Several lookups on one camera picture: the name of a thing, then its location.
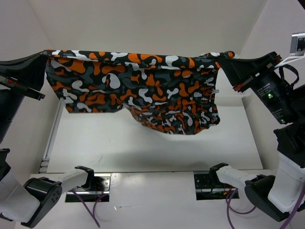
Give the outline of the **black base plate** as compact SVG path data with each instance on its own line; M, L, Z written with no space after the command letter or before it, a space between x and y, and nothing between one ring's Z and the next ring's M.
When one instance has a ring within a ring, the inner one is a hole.
M95 173L87 184L88 174L83 173L71 181L64 182L62 193L65 195L65 202L80 202L78 196L85 203L108 202L110 196L111 173Z
M228 184L215 185L212 183L208 172L195 172L194 186L196 200L222 200L235 190Z

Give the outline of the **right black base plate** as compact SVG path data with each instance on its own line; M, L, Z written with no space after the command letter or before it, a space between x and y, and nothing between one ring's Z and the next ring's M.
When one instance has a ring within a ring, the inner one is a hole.
M212 183L208 172L195 172L194 186L196 200L222 200L235 190L228 184L215 185Z

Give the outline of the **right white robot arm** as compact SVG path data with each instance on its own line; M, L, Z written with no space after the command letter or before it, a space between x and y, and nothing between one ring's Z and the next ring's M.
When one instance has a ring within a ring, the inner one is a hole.
M256 59L218 59L233 89L251 89L282 125L274 130L279 164L276 175L252 175L220 163L209 182L243 190L248 200L275 221L288 223L305 208L305 88L288 83L284 69L296 69L275 52Z

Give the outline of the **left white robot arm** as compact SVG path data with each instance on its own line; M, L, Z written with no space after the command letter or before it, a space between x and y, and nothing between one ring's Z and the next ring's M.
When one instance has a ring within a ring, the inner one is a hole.
M1 61L0 84L0 138L4 139L24 97L41 100L47 56L34 54L28 57ZM0 151L0 217L17 221L34 228L57 204L62 193L78 185L91 190L95 185L94 170L77 166L53 181L47 177L31 178L22 185L6 162L10 149Z

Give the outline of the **orange camouflage shorts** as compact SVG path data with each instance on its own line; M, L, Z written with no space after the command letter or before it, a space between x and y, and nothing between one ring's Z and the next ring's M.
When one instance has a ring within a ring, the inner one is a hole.
M215 104L220 59L125 52L44 50L46 79L69 113L128 110L145 127L194 135L220 123Z

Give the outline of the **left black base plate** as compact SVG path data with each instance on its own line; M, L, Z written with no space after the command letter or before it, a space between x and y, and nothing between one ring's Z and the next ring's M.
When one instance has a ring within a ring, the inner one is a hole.
M88 174L83 173L71 181L64 182L62 193L65 195L65 202L80 202L78 196L85 203L108 202L110 196L111 173L95 173L87 184Z

